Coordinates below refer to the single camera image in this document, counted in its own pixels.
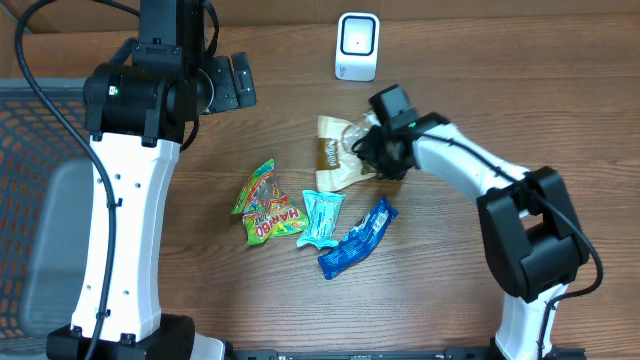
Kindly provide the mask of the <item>beige dried mushroom bag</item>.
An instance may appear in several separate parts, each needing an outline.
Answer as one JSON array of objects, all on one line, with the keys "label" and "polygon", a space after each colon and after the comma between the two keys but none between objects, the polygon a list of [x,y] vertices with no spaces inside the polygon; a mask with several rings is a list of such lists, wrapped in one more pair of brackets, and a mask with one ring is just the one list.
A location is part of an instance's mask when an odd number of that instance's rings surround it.
[{"label": "beige dried mushroom bag", "polygon": [[375,176],[375,170],[352,151],[354,143],[380,122],[373,111],[358,123],[320,115],[317,122],[316,186],[320,192],[337,192]]}]

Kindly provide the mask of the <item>mint green tissue packet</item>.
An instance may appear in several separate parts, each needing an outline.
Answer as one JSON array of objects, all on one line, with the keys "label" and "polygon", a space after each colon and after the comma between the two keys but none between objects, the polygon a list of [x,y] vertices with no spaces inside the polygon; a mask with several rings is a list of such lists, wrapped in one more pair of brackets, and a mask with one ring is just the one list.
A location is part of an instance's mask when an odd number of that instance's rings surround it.
[{"label": "mint green tissue packet", "polygon": [[298,248],[313,245],[321,250],[334,248],[338,245],[338,241],[333,238],[333,232],[344,198],[343,194],[313,190],[303,191],[309,225],[296,241]]}]

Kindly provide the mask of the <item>blue snack packet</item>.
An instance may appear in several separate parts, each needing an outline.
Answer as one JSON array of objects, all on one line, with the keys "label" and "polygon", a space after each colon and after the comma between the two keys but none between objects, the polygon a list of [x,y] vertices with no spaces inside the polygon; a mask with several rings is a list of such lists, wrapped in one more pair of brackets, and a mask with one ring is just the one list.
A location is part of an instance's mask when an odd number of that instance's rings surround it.
[{"label": "blue snack packet", "polygon": [[331,251],[318,257],[326,280],[332,280],[350,266],[364,260],[378,246],[398,210],[386,197],[357,222]]}]

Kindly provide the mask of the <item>green Haribo gummy bag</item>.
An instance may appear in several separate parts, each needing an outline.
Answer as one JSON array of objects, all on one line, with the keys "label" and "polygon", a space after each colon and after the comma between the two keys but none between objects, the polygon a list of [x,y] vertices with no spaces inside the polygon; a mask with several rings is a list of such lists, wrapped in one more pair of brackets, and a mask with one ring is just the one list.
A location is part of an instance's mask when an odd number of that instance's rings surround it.
[{"label": "green Haribo gummy bag", "polygon": [[269,238],[301,233],[309,225],[308,216],[279,187],[273,158],[249,176],[231,214],[242,216],[249,246],[261,245]]}]

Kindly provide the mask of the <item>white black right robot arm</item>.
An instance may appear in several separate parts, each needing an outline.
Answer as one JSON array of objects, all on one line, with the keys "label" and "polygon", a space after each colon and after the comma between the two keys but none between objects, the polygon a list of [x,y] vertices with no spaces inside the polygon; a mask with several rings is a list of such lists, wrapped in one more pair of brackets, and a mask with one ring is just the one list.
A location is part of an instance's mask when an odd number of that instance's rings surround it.
[{"label": "white black right robot arm", "polygon": [[420,115],[399,85],[369,99],[375,125],[352,149],[381,179],[416,168],[475,201],[485,259],[504,292],[487,359],[583,359],[551,332],[561,301],[597,290],[602,260],[584,234],[560,174],[505,161],[464,136],[446,117]]}]

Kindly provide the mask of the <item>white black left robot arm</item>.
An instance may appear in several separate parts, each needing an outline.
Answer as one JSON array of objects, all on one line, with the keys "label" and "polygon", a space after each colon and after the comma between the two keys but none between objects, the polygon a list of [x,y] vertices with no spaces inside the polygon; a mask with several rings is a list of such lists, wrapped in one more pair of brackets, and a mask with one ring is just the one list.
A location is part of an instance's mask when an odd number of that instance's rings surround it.
[{"label": "white black left robot arm", "polygon": [[208,1],[144,1],[139,33],[83,87],[93,168],[84,280],[68,325],[51,332],[51,359],[210,359],[232,355],[187,316],[166,314],[158,261],[166,197],[182,149],[213,103],[205,64],[217,39]]}]

